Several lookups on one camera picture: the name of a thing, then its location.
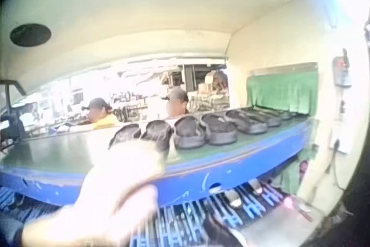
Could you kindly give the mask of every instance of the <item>green curtain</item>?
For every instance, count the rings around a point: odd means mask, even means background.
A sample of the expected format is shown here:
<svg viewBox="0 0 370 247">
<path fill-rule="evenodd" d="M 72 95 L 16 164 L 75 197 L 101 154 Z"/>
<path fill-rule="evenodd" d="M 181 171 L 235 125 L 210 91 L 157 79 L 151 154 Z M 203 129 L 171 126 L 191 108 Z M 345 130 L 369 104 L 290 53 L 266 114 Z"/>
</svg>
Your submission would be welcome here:
<svg viewBox="0 0 370 247">
<path fill-rule="evenodd" d="M 313 116 L 317 109 L 318 83 L 317 71 L 250 76 L 247 105 Z"/>
</svg>

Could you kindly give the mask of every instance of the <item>ceiling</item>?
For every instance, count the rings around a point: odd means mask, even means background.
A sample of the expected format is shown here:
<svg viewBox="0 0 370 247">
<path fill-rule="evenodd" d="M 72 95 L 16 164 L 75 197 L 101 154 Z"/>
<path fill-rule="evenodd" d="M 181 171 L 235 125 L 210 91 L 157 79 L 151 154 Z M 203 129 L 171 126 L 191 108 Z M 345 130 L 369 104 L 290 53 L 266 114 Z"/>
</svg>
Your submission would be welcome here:
<svg viewBox="0 0 370 247">
<path fill-rule="evenodd" d="M 27 92 L 71 72 L 155 53 L 222 56 L 230 35 L 292 0 L 5 0 L 1 78 Z M 51 39 L 19 47 L 10 32 L 39 23 Z"/>
</svg>

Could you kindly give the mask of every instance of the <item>metal rod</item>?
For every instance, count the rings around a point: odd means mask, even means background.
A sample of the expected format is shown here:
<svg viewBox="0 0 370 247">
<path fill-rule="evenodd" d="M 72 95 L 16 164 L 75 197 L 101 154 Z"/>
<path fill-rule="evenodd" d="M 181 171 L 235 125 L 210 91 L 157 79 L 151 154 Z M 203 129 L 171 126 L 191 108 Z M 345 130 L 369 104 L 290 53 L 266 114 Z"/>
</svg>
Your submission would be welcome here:
<svg viewBox="0 0 370 247">
<path fill-rule="evenodd" d="M 12 105 L 10 104 L 10 88 L 9 84 L 5 84 L 5 100 L 6 100 L 6 110 L 8 115 L 12 114 Z"/>
<path fill-rule="evenodd" d="M 293 64 L 286 66 L 270 67 L 263 69 L 255 69 L 250 72 L 251 75 L 275 75 L 279 73 L 292 73 L 292 72 L 310 72 L 317 71 L 317 62 L 309 62 L 302 64 Z"/>
</svg>

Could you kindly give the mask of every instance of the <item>black cap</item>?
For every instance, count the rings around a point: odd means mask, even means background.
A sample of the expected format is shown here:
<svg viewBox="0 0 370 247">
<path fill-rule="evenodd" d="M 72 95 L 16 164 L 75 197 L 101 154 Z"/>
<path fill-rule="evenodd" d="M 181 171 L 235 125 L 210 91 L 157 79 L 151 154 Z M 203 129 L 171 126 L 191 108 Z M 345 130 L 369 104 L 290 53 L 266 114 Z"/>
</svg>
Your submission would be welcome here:
<svg viewBox="0 0 370 247">
<path fill-rule="evenodd" d="M 82 106 L 82 110 L 90 110 L 90 109 L 99 109 L 105 108 L 106 110 L 111 110 L 112 107 L 103 99 L 103 98 L 94 98 L 88 104 L 88 107 Z"/>
<path fill-rule="evenodd" d="M 184 101 L 189 102 L 189 97 L 187 96 L 187 93 L 180 87 L 173 88 L 172 91 L 162 99 L 167 100 L 179 99 L 181 100 L 181 102 Z"/>
</svg>

